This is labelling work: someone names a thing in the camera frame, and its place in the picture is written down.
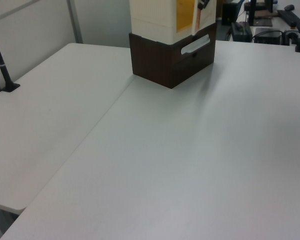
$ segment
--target white table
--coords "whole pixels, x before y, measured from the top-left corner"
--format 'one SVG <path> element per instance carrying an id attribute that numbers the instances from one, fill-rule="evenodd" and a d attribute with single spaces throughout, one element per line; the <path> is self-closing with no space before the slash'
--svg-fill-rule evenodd
<path id="1" fill-rule="evenodd" d="M 135 78 L 2 237 L 55 239 L 300 240 L 300 53 L 217 41 L 174 89 Z"/>
<path id="2" fill-rule="evenodd" d="M 0 92 L 0 209 L 20 214 L 133 78 L 128 49 L 69 44 Z"/>

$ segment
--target drawer handle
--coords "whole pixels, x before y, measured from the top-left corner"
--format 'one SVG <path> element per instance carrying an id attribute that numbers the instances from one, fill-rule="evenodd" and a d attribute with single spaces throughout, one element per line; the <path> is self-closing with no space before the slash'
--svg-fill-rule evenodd
<path id="1" fill-rule="evenodd" d="M 198 40 L 195 40 L 194 42 L 190 43 L 189 45 L 183 47 L 181 49 L 181 54 L 185 54 L 185 53 L 192 53 L 195 50 L 198 50 L 199 48 L 203 47 L 204 45 L 207 45 L 208 43 L 210 43 L 210 38 L 209 35 L 205 35 L 201 38 L 199 38 Z"/>

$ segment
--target dark brown drawer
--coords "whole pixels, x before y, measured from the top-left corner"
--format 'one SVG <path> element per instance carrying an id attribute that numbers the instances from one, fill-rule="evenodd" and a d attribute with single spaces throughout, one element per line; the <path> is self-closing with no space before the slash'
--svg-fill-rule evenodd
<path id="1" fill-rule="evenodd" d="M 202 70 L 215 59 L 217 24 L 214 23 L 195 36 L 189 36 L 172 45 L 152 41 L 140 36 L 129 34 L 132 70 L 135 75 L 174 88 L 198 71 Z M 209 42 L 195 47 L 184 54 L 182 49 L 195 41 L 208 36 Z"/>

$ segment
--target white wall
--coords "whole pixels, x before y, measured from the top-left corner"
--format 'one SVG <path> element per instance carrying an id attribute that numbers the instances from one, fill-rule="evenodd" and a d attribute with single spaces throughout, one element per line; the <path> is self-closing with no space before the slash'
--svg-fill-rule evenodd
<path id="1" fill-rule="evenodd" d="M 0 20 L 0 50 L 12 81 L 68 43 L 75 37 L 66 0 L 40 0 Z"/>
<path id="2" fill-rule="evenodd" d="M 75 0 L 74 3 L 84 44 L 130 46 L 129 0 Z"/>

